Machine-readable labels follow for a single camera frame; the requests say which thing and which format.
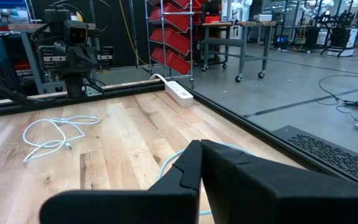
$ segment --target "metal shelving rack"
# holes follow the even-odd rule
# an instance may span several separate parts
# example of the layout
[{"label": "metal shelving rack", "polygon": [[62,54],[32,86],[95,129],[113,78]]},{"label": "metal shelving rack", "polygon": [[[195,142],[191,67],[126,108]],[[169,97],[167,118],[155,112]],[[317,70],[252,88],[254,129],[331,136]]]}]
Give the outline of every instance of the metal shelving rack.
[{"label": "metal shelving rack", "polygon": [[[149,73],[152,75],[153,73],[153,64],[152,64],[152,57],[150,51],[150,33],[149,33],[149,14],[147,12],[147,4],[150,3],[149,0],[144,1],[145,12],[146,12],[146,29],[147,29],[147,47],[149,50]],[[161,28],[162,28],[162,46],[163,46],[163,54],[164,54],[164,64],[161,64],[159,61],[155,60],[157,63],[163,65],[164,67],[164,77],[165,79],[179,79],[179,78],[190,78],[190,85],[191,88],[194,88],[194,79],[193,79],[193,0],[190,0],[190,11],[189,12],[164,12],[163,11],[163,0],[160,0],[160,7],[161,7]],[[167,53],[166,53],[166,43],[165,43],[165,29],[164,29],[164,15],[187,15],[190,16],[190,74],[187,75],[179,75],[179,76],[172,76],[172,69],[169,68],[169,72],[171,76],[167,76]]]}]

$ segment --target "black wall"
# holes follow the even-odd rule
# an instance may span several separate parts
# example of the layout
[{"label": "black wall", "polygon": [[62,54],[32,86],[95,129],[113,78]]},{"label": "black wall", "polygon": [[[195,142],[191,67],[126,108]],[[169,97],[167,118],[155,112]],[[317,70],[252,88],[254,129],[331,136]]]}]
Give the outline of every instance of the black wall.
[{"label": "black wall", "polygon": [[[45,19],[44,9],[49,8],[51,3],[57,0],[32,1],[35,16],[37,19]],[[124,19],[122,18],[119,0],[104,0],[112,9],[112,21],[110,27],[99,37],[100,46],[114,47],[114,67],[135,65],[135,54],[128,39]],[[128,29],[132,38],[131,12],[129,10],[129,0],[121,0],[124,14],[128,24]],[[76,6],[85,16],[86,22],[91,22],[89,0],[71,0],[70,4]],[[137,36],[137,46],[139,57],[146,63],[149,62],[147,53],[147,31],[145,23],[144,0],[133,0],[135,29]],[[96,15],[96,26],[102,29],[108,22],[109,11],[104,4],[94,1],[94,11]]]}]

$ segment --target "white cable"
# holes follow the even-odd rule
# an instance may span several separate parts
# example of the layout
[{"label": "white cable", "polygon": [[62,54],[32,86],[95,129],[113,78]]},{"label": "white cable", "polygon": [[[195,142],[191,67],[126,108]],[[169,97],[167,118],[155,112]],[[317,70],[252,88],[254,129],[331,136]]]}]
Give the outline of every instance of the white cable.
[{"label": "white cable", "polygon": [[[243,148],[241,148],[241,147],[239,147],[239,146],[235,146],[235,145],[228,144],[228,143],[220,143],[220,144],[225,145],[225,146],[229,146],[229,147],[231,147],[232,149],[237,149],[237,150],[239,150],[239,151],[242,151],[242,152],[245,152],[245,153],[247,153],[247,154],[250,154],[250,155],[255,156],[253,153],[251,153],[251,152],[249,152],[248,150],[245,150],[245,149],[243,149]],[[169,158],[162,164],[162,167],[161,167],[161,169],[160,169],[160,172],[158,172],[157,180],[161,179],[162,173],[164,172],[165,167],[168,165],[168,163],[169,163],[172,159],[174,159],[174,158],[180,156],[180,155],[183,153],[183,151],[185,151],[185,150],[182,149],[182,150],[178,151],[178,152],[175,153],[173,156],[169,157]],[[202,216],[202,215],[210,215],[210,214],[212,214],[211,211],[200,212],[200,216]]]},{"label": "white cable", "polygon": [[159,79],[161,79],[161,81],[163,81],[165,84],[168,83],[168,82],[164,79],[163,76],[161,76],[160,74],[157,74],[157,73],[153,74],[153,75],[149,78],[149,80],[152,80],[152,79],[154,79],[155,77],[159,77]]},{"label": "white cable", "polygon": [[[94,121],[92,122],[74,122],[71,121],[73,119],[93,119]],[[36,123],[42,122],[42,121],[46,121],[49,122],[51,124],[53,124],[55,126],[55,128],[58,129],[58,131],[60,132],[60,134],[62,134],[63,136],[63,140],[52,140],[52,141],[47,141],[41,145],[29,142],[28,140],[26,140],[25,138],[25,134],[27,133],[27,131],[31,128],[31,126],[35,125]],[[31,123],[28,127],[26,127],[26,129],[23,132],[23,141],[26,142],[27,144],[30,144],[31,146],[35,146],[37,148],[35,148],[32,152],[30,152],[30,154],[28,154],[24,160],[23,163],[29,162],[31,160],[40,158],[42,156],[46,156],[49,155],[51,153],[54,153],[56,151],[58,151],[63,145],[65,145],[68,149],[71,149],[70,146],[70,141],[74,140],[74,139],[78,139],[78,138],[82,138],[85,136],[85,133],[77,126],[77,124],[82,124],[82,125],[91,125],[91,124],[96,124],[100,121],[99,118],[94,117],[94,116],[72,116],[71,118],[50,118],[50,119],[40,119],[38,121],[34,121],[33,123]],[[65,133],[59,128],[60,125],[64,125],[64,124],[69,124],[71,126],[73,126],[74,128],[76,128],[81,134],[79,136],[75,136],[73,138],[67,139]],[[32,156],[34,155],[39,149],[50,149],[50,148],[54,148],[49,152],[43,153],[43,154],[39,154],[37,156]]]}]

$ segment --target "electrical outlet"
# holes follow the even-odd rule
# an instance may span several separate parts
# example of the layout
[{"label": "electrical outlet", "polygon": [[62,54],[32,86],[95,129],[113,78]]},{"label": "electrical outlet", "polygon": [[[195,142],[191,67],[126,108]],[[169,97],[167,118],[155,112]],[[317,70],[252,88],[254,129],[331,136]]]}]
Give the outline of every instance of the electrical outlet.
[{"label": "electrical outlet", "polygon": [[182,107],[193,105],[193,95],[175,81],[165,84],[165,91]]}]

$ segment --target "gray concrete floor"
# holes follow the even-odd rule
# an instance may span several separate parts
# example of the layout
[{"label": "gray concrete floor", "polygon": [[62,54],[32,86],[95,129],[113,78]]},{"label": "gray concrete floor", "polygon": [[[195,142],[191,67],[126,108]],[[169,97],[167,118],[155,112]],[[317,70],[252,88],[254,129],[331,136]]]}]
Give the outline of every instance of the gray concrete floor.
[{"label": "gray concrete floor", "polygon": [[[262,47],[256,45],[247,48],[248,55],[262,55],[262,51]],[[238,49],[231,49],[231,53],[238,53]],[[320,79],[330,75],[358,76],[358,49],[354,55],[336,58],[321,57],[319,52],[271,50],[265,78],[257,78],[261,61],[246,62],[241,83],[234,81],[239,59],[230,58],[226,70],[221,65],[210,66],[207,72],[194,68],[195,90],[270,131],[292,125],[358,152],[358,130],[353,128],[351,116],[338,112],[335,106],[316,102],[329,96],[320,89]],[[163,73],[163,69],[156,68],[155,72]],[[98,76],[107,84],[135,82],[148,77],[147,72],[133,68]],[[188,85],[187,79],[180,82]],[[332,77],[322,82],[322,86],[344,100],[358,100],[358,77]],[[332,98],[321,102],[335,103]],[[352,114],[358,117],[358,111],[352,110]]]}]

